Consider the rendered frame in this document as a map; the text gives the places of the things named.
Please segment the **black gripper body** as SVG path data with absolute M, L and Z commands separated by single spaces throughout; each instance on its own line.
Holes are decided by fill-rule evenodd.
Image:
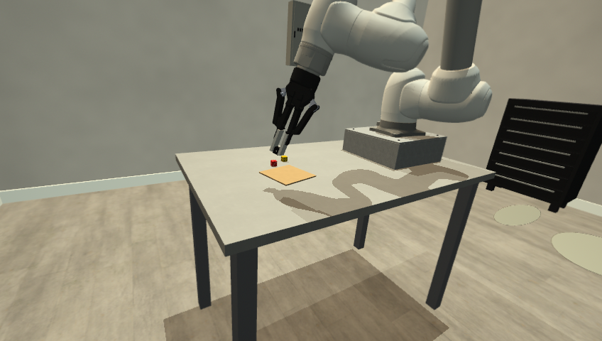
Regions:
M 286 86 L 287 98 L 291 90 L 295 90 L 295 96 L 292 99 L 291 104 L 296 104 L 297 97 L 299 94 L 303 94 L 303 99 L 300 107 L 305 107 L 314 99 L 314 94 L 320 82 L 320 77 L 303 70 L 298 67 L 294 67 L 290 82 Z

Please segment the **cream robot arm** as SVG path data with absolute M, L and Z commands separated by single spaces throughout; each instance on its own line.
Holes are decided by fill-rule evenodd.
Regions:
M 447 0 L 441 62 L 431 80 L 416 68 L 429 47 L 427 34 L 415 23 L 416 0 L 392 1 L 371 12 L 357 7 L 358 0 L 314 0 L 294 64 L 325 76 L 338 53 L 393 72 L 381 122 L 370 131 L 425 136 L 416 129 L 417 119 L 461 123 L 482 117 L 492 97 L 472 63 L 482 0 Z

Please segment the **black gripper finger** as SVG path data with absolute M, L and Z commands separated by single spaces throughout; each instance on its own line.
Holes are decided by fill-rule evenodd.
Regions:
M 304 116 L 301 118 L 299 124 L 299 118 L 300 115 L 304 109 L 304 107 L 300 107 L 301 102 L 303 99 L 303 94 L 299 94 L 297 97 L 297 101 L 295 104 L 295 110 L 293 112 L 292 118 L 290 120 L 290 124 L 288 127 L 288 130 L 285 132 L 283 141 L 280 145 L 278 154 L 279 156 L 283 156 L 285 153 L 285 150 L 288 146 L 288 144 L 290 143 L 290 140 L 292 138 L 292 135 L 299 135 L 302 130 L 304 129 L 304 127 L 306 126 L 306 124 L 308 123 L 308 121 L 310 120 L 310 118 L 312 117 L 312 115 L 319 109 L 319 105 L 316 104 L 316 102 L 314 101 L 314 99 L 312 99 L 312 101 L 310 101 L 310 105 L 309 105 L 309 109 L 305 112 Z
M 281 137 L 284 132 L 283 129 L 285 129 L 285 125 L 287 124 L 287 121 L 292 112 L 292 109 L 295 107 L 294 104 L 291 104 L 292 99 L 295 96 L 295 90 L 290 91 L 288 100 L 285 103 L 284 110 L 283 110 L 283 105 L 284 105 L 285 95 L 286 95 L 285 87 L 281 88 L 281 89 L 277 88 L 276 93 L 277 93 L 277 99 L 276 99 L 275 111 L 274 111 L 274 115 L 273 115 L 273 124 L 276 125 L 277 129 L 276 129 L 275 135 L 273 137 L 273 142 L 272 142 L 272 145 L 271 145 L 269 151 L 273 151 L 275 146 L 278 146 L 278 144 L 280 143 Z

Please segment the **tan square mat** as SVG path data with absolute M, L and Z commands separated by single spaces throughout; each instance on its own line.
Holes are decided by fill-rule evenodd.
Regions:
M 298 183 L 300 181 L 316 177 L 314 174 L 308 173 L 291 165 L 272 168 L 269 170 L 260 171 L 259 173 L 283 185 L 291 185 L 293 183 Z

